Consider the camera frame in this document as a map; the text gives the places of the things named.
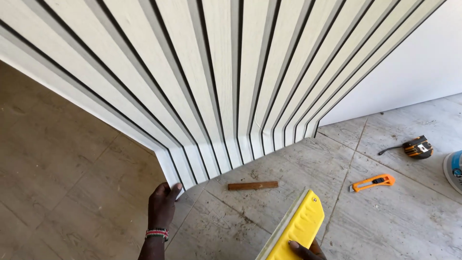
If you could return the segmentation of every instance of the wooden stick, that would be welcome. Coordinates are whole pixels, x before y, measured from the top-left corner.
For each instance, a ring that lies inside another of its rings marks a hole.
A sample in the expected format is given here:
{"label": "wooden stick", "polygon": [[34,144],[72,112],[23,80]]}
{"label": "wooden stick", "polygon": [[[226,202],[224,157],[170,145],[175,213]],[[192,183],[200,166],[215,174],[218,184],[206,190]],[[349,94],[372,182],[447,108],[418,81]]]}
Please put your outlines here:
{"label": "wooden stick", "polygon": [[266,188],[277,188],[277,187],[279,187],[279,183],[277,181],[249,182],[249,183],[230,183],[230,184],[228,184],[228,190],[229,191],[266,189]]}

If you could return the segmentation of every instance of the human hand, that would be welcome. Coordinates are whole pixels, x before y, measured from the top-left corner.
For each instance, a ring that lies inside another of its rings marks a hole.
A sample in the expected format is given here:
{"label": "human hand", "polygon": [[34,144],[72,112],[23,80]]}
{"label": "human hand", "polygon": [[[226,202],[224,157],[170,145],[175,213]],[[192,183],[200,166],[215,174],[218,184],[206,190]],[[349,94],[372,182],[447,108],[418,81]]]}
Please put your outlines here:
{"label": "human hand", "polygon": [[307,249],[296,241],[289,241],[289,247],[292,252],[303,260],[327,260],[326,256],[319,247],[316,238],[313,240],[310,248]]}
{"label": "human hand", "polygon": [[175,184],[171,190],[166,182],[157,186],[149,196],[148,229],[169,229],[175,213],[175,200],[181,188],[181,183]]}

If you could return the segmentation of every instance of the beaded bracelet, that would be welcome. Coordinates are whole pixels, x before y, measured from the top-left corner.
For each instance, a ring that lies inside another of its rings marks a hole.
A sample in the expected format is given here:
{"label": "beaded bracelet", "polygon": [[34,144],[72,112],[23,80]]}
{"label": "beaded bracelet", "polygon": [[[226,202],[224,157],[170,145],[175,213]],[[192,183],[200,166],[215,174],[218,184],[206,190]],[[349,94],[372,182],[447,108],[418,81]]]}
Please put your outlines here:
{"label": "beaded bracelet", "polygon": [[165,239],[165,242],[169,240],[169,231],[166,229],[148,229],[146,230],[145,239],[152,236],[159,236]]}

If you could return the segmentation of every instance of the yellow plastic scraper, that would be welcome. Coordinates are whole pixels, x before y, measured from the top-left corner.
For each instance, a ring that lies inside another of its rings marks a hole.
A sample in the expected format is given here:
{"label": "yellow plastic scraper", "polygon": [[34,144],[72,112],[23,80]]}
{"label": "yellow plastic scraper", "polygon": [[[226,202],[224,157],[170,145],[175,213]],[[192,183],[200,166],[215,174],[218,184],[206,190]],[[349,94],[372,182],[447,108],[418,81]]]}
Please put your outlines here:
{"label": "yellow plastic scraper", "polygon": [[303,190],[256,259],[300,259],[292,252],[287,242],[294,240],[309,248],[323,220],[324,211],[318,196],[312,190]]}

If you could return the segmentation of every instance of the white bucket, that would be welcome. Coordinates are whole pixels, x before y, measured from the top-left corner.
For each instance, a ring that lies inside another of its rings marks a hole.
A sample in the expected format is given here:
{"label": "white bucket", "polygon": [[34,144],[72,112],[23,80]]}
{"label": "white bucket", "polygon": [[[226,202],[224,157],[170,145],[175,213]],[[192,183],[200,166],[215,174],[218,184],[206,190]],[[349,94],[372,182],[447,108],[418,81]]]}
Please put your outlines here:
{"label": "white bucket", "polygon": [[451,186],[462,194],[462,151],[448,154],[443,162],[443,171]]}

